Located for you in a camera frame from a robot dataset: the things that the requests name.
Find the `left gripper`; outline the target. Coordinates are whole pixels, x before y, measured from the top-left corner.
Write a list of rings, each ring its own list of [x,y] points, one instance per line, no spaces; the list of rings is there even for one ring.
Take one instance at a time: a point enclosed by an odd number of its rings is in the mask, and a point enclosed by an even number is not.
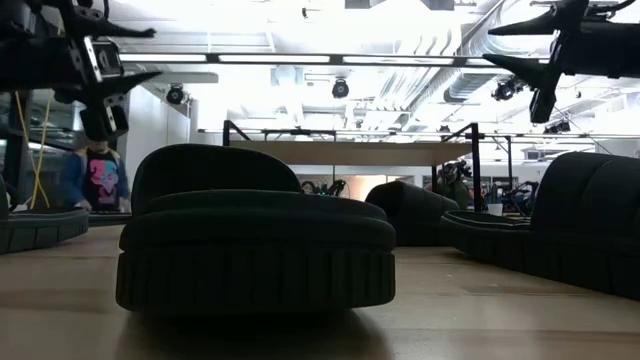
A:
[[[90,37],[153,38],[153,28],[135,30],[111,23],[104,12],[60,0],[59,12],[71,37],[7,39],[1,42],[1,91],[54,88],[61,103],[80,102],[85,135],[105,141],[129,130],[123,103],[127,93],[160,71],[117,76],[100,82],[89,54]]]

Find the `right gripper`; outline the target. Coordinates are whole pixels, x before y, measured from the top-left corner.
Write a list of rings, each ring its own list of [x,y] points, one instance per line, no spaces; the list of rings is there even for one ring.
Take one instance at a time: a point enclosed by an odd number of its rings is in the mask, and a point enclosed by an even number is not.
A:
[[[506,69],[534,89],[529,105],[530,122],[549,121],[556,103],[555,89],[562,73],[616,77],[616,34],[604,22],[581,23],[588,0],[555,2],[547,12],[527,21],[488,31],[489,35],[550,35],[559,30],[552,59],[541,62],[498,54],[483,54],[488,62]]]

